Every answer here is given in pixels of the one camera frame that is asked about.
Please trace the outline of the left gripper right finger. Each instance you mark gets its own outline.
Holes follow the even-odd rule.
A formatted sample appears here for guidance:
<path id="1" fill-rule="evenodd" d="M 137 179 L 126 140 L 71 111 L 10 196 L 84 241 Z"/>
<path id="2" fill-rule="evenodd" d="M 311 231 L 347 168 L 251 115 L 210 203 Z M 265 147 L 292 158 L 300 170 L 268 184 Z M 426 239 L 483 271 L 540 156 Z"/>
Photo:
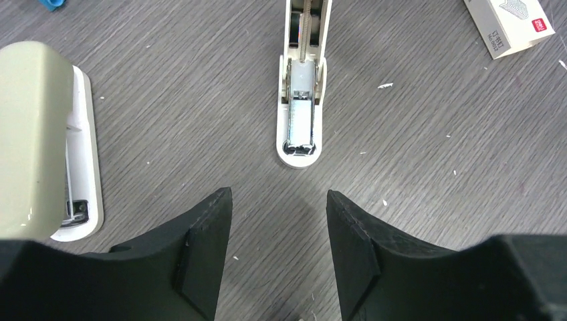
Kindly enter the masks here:
<path id="1" fill-rule="evenodd" d="M 343 320 L 565 320 L 566 237 L 494 235 L 454 251 L 328 191 Z"/>

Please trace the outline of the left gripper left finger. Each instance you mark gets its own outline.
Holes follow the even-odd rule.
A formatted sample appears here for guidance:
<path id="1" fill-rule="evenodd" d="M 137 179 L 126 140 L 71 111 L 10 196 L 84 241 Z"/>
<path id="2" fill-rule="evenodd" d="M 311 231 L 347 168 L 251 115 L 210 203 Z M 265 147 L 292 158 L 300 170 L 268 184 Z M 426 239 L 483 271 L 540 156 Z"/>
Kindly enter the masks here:
<path id="1" fill-rule="evenodd" d="M 223 187 L 106 253 L 2 241 L 1 319 L 213 320 L 232 210 Z"/>

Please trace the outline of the beige white stapler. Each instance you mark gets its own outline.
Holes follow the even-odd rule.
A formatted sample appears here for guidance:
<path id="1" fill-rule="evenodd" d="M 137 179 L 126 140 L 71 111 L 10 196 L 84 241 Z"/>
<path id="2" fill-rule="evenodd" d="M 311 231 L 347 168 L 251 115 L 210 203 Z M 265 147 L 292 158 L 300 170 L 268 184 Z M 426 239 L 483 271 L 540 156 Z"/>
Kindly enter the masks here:
<path id="1" fill-rule="evenodd" d="M 1 239 L 77 241 L 104 206 L 92 85 L 38 41 L 1 49 Z"/>

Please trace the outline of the white staple remover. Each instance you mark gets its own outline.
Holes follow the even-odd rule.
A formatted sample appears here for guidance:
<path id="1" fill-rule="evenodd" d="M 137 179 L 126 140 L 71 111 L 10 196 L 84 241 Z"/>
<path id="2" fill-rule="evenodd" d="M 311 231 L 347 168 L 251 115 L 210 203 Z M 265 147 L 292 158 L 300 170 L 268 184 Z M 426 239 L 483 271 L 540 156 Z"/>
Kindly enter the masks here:
<path id="1" fill-rule="evenodd" d="M 325 49 L 331 10 L 332 0 L 286 1 L 283 53 L 279 57 L 275 147 L 282 163 L 293 169 L 314 164 L 322 151 L 328 73 Z M 292 100 L 311 101 L 311 144 L 290 144 Z"/>

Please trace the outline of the white staple box sleeve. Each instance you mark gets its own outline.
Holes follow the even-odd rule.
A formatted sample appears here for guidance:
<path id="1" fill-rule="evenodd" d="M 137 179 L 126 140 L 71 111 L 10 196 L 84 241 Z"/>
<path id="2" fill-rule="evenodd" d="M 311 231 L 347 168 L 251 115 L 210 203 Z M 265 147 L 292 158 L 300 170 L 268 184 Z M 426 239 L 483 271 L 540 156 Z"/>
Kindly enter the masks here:
<path id="1" fill-rule="evenodd" d="M 464 0 L 492 59 L 524 51 L 555 30 L 538 0 Z"/>

